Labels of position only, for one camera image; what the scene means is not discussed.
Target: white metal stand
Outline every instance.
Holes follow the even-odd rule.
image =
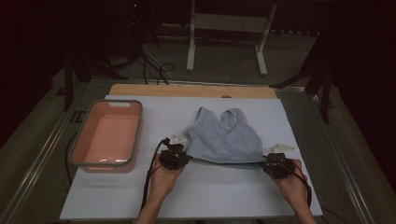
[[[267,75],[262,50],[270,32],[272,20],[276,11],[276,4],[271,7],[270,14],[266,18],[262,17],[244,17],[229,15],[212,15],[195,13],[195,0],[191,0],[191,28],[190,28],[190,45],[187,57],[187,70],[194,69],[195,57],[195,29],[209,30],[226,30],[226,31],[243,31],[252,33],[262,33],[262,41],[255,47],[257,62],[262,76]]]

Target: dark background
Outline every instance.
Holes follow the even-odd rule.
[[[95,1],[95,4],[103,10],[108,2]],[[186,2],[189,1],[158,1],[154,6],[156,22],[188,24],[190,3]],[[203,1],[197,11],[216,11],[221,4],[223,13],[260,13],[235,10],[240,8],[240,1],[234,2],[236,7],[224,5],[223,1]],[[125,24],[117,6],[113,6],[113,13],[105,20],[105,17],[95,18],[90,1],[6,0],[0,5],[2,146],[51,88],[52,76],[63,68],[66,39],[75,40],[87,53],[103,59],[109,52],[120,53],[114,43],[123,43],[126,34],[121,32],[125,29],[120,29]],[[332,83],[339,87],[347,108],[394,189],[395,12],[396,3],[390,0],[282,1],[272,27],[277,34],[282,31],[319,34],[304,66],[312,66],[317,58],[324,58],[332,65]],[[106,32],[112,35],[98,37],[98,20],[107,24],[110,31],[114,27],[114,32]]]

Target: gray carpet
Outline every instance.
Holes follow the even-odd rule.
[[[163,37],[160,40],[159,49],[150,43],[146,48],[159,62],[173,63],[176,66],[175,70],[170,72],[175,82],[268,85],[295,75],[315,39],[303,35],[270,35],[264,48],[269,71],[267,77],[259,74],[252,48],[255,41],[244,41],[237,45],[198,46],[195,69],[193,72],[187,72],[186,39]],[[153,69],[151,70],[152,75],[158,76]],[[141,62],[120,70],[120,73],[129,78],[122,82],[143,82]],[[3,215],[9,203],[15,202],[12,201],[12,197],[39,152],[44,148],[43,151],[50,154],[39,172],[39,178],[22,197],[25,201],[14,207],[14,216],[8,223],[58,221],[68,188],[64,151],[80,127],[80,123],[70,121],[71,114],[74,111],[86,111],[92,101],[104,98],[111,85],[120,81],[97,73],[90,84],[77,84],[77,97],[70,113],[63,112],[64,98],[55,96],[56,91],[63,86],[62,71],[54,77],[53,82],[53,89],[0,150],[0,211]],[[303,86],[305,83],[306,80],[302,80],[294,86]],[[332,87],[329,125],[324,124],[318,116],[317,101],[312,96],[306,96],[301,89],[290,88],[276,93],[285,106],[321,205],[344,218],[347,223],[396,223],[395,194],[378,168],[353,118],[348,114],[337,89]],[[54,133],[60,119],[65,121],[65,125],[61,130],[55,130],[59,132]],[[49,137],[56,134],[58,138]],[[76,167],[71,166],[70,170],[73,174]],[[317,217],[318,223],[343,223],[332,213],[326,210],[323,212],[323,217]],[[263,221],[296,223],[294,217],[266,218]],[[160,220],[159,223],[193,221]],[[255,220],[208,220],[205,223],[248,224],[255,223]]]

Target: blue-gray garment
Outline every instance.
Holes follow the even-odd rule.
[[[201,107],[195,123],[183,133],[191,142],[187,154],[216,163],[262,161],[262,140],[248,125],[239,108],[226,110],[218,120],[213,111]]]

